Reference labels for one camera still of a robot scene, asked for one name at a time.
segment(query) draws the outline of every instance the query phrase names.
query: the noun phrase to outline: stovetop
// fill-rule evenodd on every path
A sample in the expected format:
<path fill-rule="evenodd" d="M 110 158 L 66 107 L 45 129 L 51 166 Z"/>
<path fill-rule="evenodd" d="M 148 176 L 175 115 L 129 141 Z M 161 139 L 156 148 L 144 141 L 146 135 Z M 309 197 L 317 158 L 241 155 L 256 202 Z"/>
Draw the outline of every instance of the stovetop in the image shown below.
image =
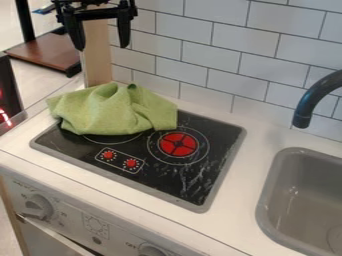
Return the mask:
<path fill-rule="evenodd" d="M 241 127 L 179 111 L 178 128 L 123 136 L 50 127 L 30 145 L 195 212 L 209 209 L 244 138 Z"/>

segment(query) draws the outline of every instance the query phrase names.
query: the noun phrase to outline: green cloth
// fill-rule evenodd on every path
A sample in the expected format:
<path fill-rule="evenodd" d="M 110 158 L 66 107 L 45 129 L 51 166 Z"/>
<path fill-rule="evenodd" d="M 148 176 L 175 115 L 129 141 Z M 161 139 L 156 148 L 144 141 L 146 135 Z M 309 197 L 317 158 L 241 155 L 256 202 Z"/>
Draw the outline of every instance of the green cloth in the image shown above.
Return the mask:
<path fill-rule="evenodd" d="M 177 127 L 177 107 L 134 84 L 109 83 L 67 93 L 47 100 L 62 128 L 75 134 L 124 135 L 151 128 Z"/>

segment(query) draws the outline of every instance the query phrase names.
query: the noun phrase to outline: wall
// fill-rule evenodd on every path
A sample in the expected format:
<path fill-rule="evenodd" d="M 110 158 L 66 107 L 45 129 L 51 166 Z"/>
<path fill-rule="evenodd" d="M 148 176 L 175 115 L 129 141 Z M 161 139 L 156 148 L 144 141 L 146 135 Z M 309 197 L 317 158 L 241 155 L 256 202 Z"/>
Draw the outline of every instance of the wall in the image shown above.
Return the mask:
<path fill-rule="evenodd" d="M 130 49 L 109 24 L 116 80 L 291 127 L 318 79 L 342 68 L 341 0 L 137 0 Z M 342 90 L 309 129 L 342 141 Z"/>

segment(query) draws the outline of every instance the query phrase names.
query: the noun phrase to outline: sink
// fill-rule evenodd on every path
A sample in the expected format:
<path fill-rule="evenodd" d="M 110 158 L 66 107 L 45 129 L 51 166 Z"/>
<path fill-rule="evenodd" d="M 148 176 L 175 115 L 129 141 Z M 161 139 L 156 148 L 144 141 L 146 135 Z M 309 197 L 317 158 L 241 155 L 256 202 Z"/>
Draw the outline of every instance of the sink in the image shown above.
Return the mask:
<path fill-rule="evenodd" d="M 283 246 L 306 255 L 342 255 L 342 159 L 304 148 L 280 151 L 256 219 Z"/>

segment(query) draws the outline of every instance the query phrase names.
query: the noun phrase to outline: faucet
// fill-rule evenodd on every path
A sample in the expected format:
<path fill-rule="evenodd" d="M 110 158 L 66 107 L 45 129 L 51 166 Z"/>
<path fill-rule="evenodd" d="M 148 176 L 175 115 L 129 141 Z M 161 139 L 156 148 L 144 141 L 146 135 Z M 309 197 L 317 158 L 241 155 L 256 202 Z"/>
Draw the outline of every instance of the faucet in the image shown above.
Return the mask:
<path fill-rule="evenodd" d="M 342 87 L 342 70 L 336 71 L 315 83 L 299 101 L 292 124 L 297 128 L 308 128 L 316 105 L 326 95 L 340 87 Z"/>

